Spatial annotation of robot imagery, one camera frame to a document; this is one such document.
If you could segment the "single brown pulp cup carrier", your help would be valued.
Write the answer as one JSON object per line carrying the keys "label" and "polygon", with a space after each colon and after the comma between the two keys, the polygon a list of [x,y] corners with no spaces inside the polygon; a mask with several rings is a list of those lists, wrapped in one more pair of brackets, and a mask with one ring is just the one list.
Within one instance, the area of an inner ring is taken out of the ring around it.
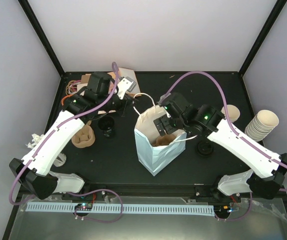
{"label": "single brown pulp cup carrier", "polygon": [[168,146],[176,139],[174,134],[166,134],[164,136],[158,136],[155,142],[152,144],[153,147]]}

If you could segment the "light blue paper bag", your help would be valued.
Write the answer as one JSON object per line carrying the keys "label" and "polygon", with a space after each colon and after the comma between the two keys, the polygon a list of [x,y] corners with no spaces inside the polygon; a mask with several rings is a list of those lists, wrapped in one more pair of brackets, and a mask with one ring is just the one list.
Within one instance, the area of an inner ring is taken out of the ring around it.
{"label": "light blue paper bag", "polygon": [[156,176],[186,149],[186,141],[196,136],[187,137],[187,133],[181,129],[161,136],[154,120],[167,115],[163,107],[153,103],[152,107],[142,113],[135,107],[133,109],[138,115],[134,127],[138,160],[153,176]]}

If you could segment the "single white paper cup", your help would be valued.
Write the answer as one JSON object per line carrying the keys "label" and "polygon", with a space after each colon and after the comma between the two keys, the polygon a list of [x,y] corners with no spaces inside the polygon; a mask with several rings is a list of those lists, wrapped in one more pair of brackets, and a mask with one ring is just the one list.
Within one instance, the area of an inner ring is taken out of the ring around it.
{"label": "single white paper cup", "polygon": [[234,123],[235,121],[237,121],[241,115],[240,110],[236,106],[231,105],[231,104],[227,105],[228,117],[226,115],[224,106],[222,107],[221,112],[224,114],[225,119],[226,120],[229,119],[231,123]]}

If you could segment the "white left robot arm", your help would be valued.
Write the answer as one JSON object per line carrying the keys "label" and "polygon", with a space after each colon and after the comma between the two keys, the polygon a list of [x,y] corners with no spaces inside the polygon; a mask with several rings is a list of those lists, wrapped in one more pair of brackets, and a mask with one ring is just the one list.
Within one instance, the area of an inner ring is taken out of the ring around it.
{"label": "white left robot arm", "polygon": [[15,181],[44,200],[54,193],[74,193],[87,199],[91,187],[77,174],[56,173],[51,167],[71,138],[99,111],[117,111],[131,100],[128,95],[137,82],[130,77],[94,72],[88,84],[69,97],[54,124],[39,143],[21,159],[13,158],[9,168]]}

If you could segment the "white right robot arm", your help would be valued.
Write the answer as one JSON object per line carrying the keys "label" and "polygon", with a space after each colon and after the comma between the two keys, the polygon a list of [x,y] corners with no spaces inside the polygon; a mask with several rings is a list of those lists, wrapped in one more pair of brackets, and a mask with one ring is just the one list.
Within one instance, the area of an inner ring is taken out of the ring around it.
{"label": "white right robot arm", "polygon": [[224,175],[211,188],[211,197],[221,202],[236,193],[254,193],[271,200],[281,191],[287,173],[287,153],[266,149],[234,125],[224,114],[204,104],[197,108],[180,93],[162,96],[158,105],[166,113],[153,122],[161,136],[183,130],[193,137],[204,137],[244,162],[248,171]]}

